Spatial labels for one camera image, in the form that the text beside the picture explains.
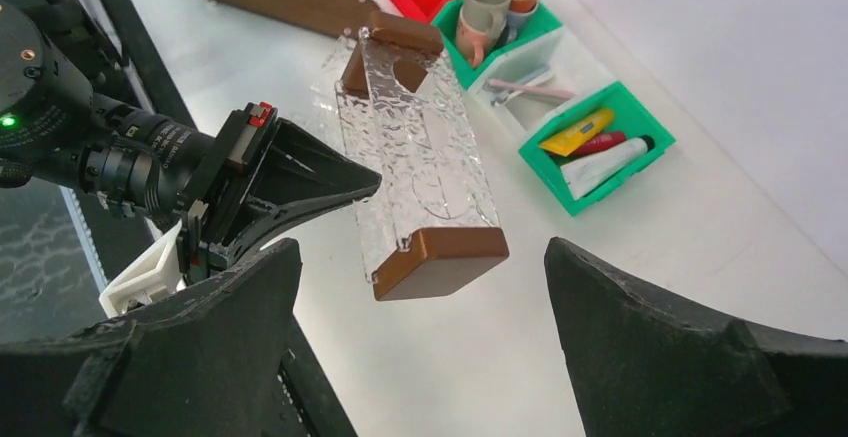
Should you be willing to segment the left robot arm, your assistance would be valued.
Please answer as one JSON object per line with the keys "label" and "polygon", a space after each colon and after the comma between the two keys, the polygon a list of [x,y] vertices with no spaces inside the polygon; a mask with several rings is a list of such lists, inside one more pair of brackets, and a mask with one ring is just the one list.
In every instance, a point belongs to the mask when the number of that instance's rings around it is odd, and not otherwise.
{"label": "left robot arm", "polygon": [[232,111],[209,136],[113,98],[119,79],[115,48],[78,0],[1,0],[1,184],[39,178],[175,230],[189,283],[380,186],[268,103]]}

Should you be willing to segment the clear holder with wooden ends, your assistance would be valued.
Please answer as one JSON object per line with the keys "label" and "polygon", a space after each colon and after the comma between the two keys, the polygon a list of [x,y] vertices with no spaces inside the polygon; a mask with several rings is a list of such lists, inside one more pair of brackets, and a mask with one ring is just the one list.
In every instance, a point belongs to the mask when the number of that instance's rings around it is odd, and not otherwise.
{"label": "clear holder with wooden ends", "polygon": [[377,172],[355,207],[381,302],[457,292],[510,254],[441,32],[375,11],[336,85],[346,154]]}

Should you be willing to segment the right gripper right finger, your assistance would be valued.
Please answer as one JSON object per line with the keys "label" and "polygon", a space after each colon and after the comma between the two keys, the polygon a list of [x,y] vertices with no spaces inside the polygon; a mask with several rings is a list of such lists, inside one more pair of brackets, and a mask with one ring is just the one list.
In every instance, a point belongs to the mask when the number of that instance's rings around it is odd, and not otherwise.
{"label": "right gripper right finger", "polygon": [[548,293],[589,436],[843,436],[847,344],[735,317],[574,243]]}

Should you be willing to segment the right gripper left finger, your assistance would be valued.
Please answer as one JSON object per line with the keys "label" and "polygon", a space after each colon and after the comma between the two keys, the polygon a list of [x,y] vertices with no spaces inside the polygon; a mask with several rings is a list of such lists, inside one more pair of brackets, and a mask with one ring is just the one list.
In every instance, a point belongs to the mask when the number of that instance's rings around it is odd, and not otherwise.
{"label": "right gripper left finger", "polygon": [[277,436],[299,245],[75,334],[1,348],[5,436]]}

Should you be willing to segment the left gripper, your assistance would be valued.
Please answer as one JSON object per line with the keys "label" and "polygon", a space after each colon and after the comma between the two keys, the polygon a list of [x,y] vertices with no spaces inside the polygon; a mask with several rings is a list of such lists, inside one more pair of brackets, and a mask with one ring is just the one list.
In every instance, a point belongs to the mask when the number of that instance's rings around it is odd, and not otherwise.
{"label": "left gripper", "polygon": [[[192,285],[210,276],[214,244],[226,236],[273,134],[277,109],[249,103],[230,113],[178,194],[178,269]],[[248,195],[248,244],[373,196],[379,173],[282,119]]]}

